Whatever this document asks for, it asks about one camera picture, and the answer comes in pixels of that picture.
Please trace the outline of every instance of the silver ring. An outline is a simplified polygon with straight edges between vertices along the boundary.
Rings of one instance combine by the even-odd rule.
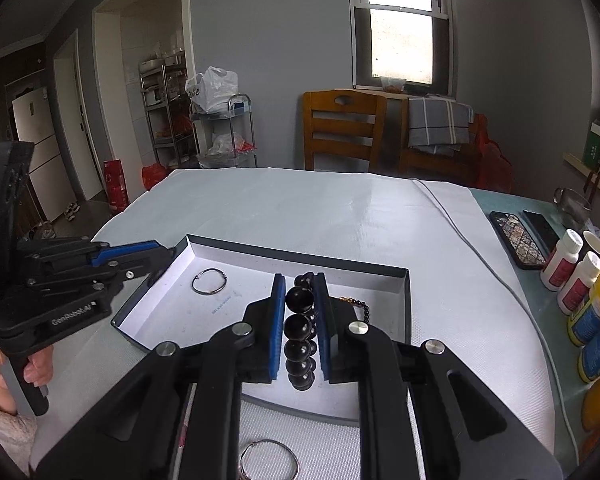
[[[251,477],[248,476],[246,471],[244,470],[243,459],[245,458],[245,455],[247,454],[248,450],[250,450],[252,447],[257,446],[258,444],[262,444],[263,442],[270,442],[272,444],[276,444],[277,446],[280,446],[283,449],[285,449],[286,452],[288,452],[289,455],[291,455],[291,458],[293,458],[294,462],[296,463],[296,472],[288,480],[296,480],[296,478],[298,478],[298,475],[300,474],[300,461],[298,460],[298,457],[293,451],[291,451],[289,446],[286,446],[285,444],[282,444],[282,442],[278,442],[277,440],[273,440],[272,438],[263,438],[261,440],[255,440],[254,442],[251,442],[246,448],[244,448],[244,451],[240,455],[240,469],[238,470],[240,480],[251,480]]]
[[[218,272],[220,274],[220,276],[222,276],[222,279],[224,280],[224,282],[222,283],[222,285],[220,285],[218,288],[216,288],[216,290],[199,290],[198,288],[196,288],[196,280],[202,276],[205,272],[209,272],[210,270],[214,270],[215,272]],[[201,270],[199,273],[197,273],[194,277],[193,280],[191,282],[191,288],[193,290],[195,290],[198,294],[202,294],[203,296],[212,296],[213,294],[217,294],[218,292],[220,292],[224,287],[226,286],[226,274],[224,272],[222,272],[222,270],[220,269],[216,269],[215,267],[210,267],[209,269],[205,269],[205,270]]]

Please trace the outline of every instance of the refrigerator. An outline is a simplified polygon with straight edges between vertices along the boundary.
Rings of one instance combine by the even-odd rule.
[[[18,140],[35,144],[29,176],[42,212],[52,222],[75,202],[75,193],[60,156],[46,87],[15,99],[13,115]]]

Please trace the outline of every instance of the chair backrest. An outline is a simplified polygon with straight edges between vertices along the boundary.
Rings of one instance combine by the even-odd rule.
[[[314,112],[331,114],[362,114],[374,116],[373,123],[348,118],[314,117]],[[304,168],[314,168],[314,153],[349,156],[369,161],[369,171],[378,167],[386,99],[353,90],[327,90],[305,92],[302,96],[302,122],[304,123]],[[316,139],[314,134],[342,136],[343,140]],[[351,137],[371,138],[371,146],[350,142]]]

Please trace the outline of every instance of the open box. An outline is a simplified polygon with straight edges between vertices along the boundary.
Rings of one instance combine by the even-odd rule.
[[[191,288],[194,276],[214,267],[227,276],[223,290],[202,296]],[[306,272],[323,272],[330,296],[355,298],[369,308],[369,322],[399,342],[410,342],[411,303],[409,271],[399,267],[337,260],[290,253],[222,240],[187,235],[176,246],[176,257],[167,271],[148,286],[148,278],[129,297],[111,321],[127,338],[145,349],[162,341],[181,348],[206,342],[211,336],[241,321],[247,305],[268,298],[273,277],[280,272],[286,290]],[[361,308],[356,308],[363,318]],[[291,311],[285,309],[285,319]],[[282,336],[284,347],[286,336]],[[315,382],[305,392],[293,388],[281,352],[280,370],[272,384],[243,384],[248,400],[269,408],[303,412],[302,416],[355,424],[358,420],[357,383],[329,384],[320,370],[319,350]]]

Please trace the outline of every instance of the black bead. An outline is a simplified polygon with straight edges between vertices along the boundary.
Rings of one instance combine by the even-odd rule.
[[[289,382],[293,385],[296,390],[304,392],[308,390],[312,384],[314,384],[314,373],[309,372],[301,377],[289,375]]]
[[[314,324],[307,316],[292,314],[286,318],[285,335],[293,341],[304,341],[309,337],[312,329],[315,332]]]
[[[289,372],[289,375],[293,375],[295,377],[303,376],[305,373],[312,371],[311,363],[307,361],[294,362],[287,360],[285,362],[286,371]]]
[[[304,274],[300,274],[300,276],[296,276],[294,280],[294,285],[304,286],[306,288],[312,288],[312,279],[314,278],[314,273],[306,272]]]
[[[306,339],[313,339],[316,335],[317,335],[317,332],[315,331],[315,325],[313,323],[311,323],[311,330],[309,330],[309,335],[307,336]]]
[[[304,314],[314,304],[314,294],[304,286],[293,286],[286,294],[285,303],[291,312]]]
[[[312,353],[311,343],[313,341],[287,341],[285,343],[285,357],[290,361],[305,361]]]

